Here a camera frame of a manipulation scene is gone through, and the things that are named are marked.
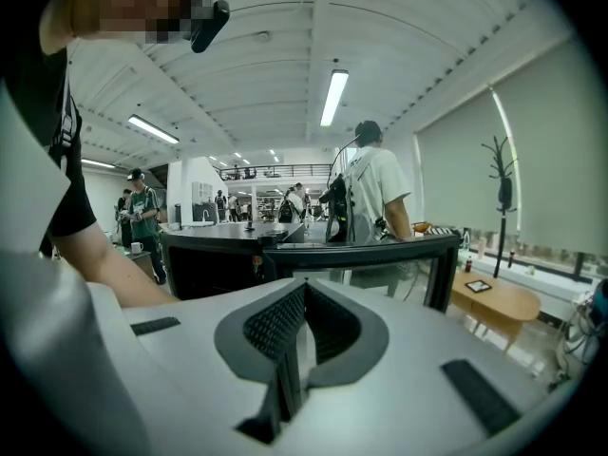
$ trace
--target wooden table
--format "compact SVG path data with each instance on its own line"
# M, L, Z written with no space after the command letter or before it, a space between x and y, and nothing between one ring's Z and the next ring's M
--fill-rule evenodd
M475 294L465 284L482 280L492 289ZM480 323L508 336L506 352L515 342L525 322L537 318L541 300L537 295L519 285L478 272L456 272L449 302L469 313Z

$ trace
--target black coat rack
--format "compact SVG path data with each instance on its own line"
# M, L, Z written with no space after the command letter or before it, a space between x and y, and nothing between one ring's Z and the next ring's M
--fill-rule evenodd
M497 209L497 211L500 211L503 216L501 218L501 239L500 239L499 245L498 245L498 256L496 258L496 268L494 269L494 278L498 277L498 272L501 267L501 260L503 258L504 233L506 230L506 214L512 213L513 211L517 210L517 208L511 208L511 201L512 201L512 197L513 197L513 182L511 181L509 176L511 176L512 172L507 173L508 168L513 165L515 160L511 161L506 166L504 166L504 162L503 162L503 147L504 147L504 144L506 143L506 141L507 141L507 137L505 137L503 142L499 145L498 139L496 138L496 135L495 135L493 147L490 147L489 145L482 143L482 147L490 149L492 151L492 153L494 154L494 162L496 163L496 165L490 164L490 167L492 167L492 169L496 169L496 171L498 172L498 176L490 176L490 178L498 179L501 181L501 185L500 185L500 188L498 191L498 201L501 204L501 207L496 208L496 209Z

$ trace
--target ceiling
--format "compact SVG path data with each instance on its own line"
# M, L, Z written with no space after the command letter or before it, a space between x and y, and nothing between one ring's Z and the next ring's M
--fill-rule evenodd
M230 21L202 54L186 42L70 46L84 157L151 167L335 146L363 120L388 128L533 0L227 1ZM332 126L320 128L335 68L350 79ZM132 114L180 143L127 126Z

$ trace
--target roller shade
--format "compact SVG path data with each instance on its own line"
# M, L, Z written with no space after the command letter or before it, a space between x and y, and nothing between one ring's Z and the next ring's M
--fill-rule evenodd
M608 113L603 83L572 40L494 86L522 178L525 243L608 255Z
M506 137L498 107L485 91L417 134L425 198L425 220L436 225L478 228L498 232L501 214L499 181L492 154L482 143ZM511 161L508 143L503 160ZM513 181L513 203L516 198ZM515 215L507 220L507 232L517 229Z

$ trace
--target black desk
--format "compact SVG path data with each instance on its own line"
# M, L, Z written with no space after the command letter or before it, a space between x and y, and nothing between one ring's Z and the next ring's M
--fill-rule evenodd
M245 230L246 222L222 223L161 236L163 258L172 293L179 299L219 295L259 285L264 281L263 240L273 233L284 237L280 243L304 242L302 223L255 222L255 230Z

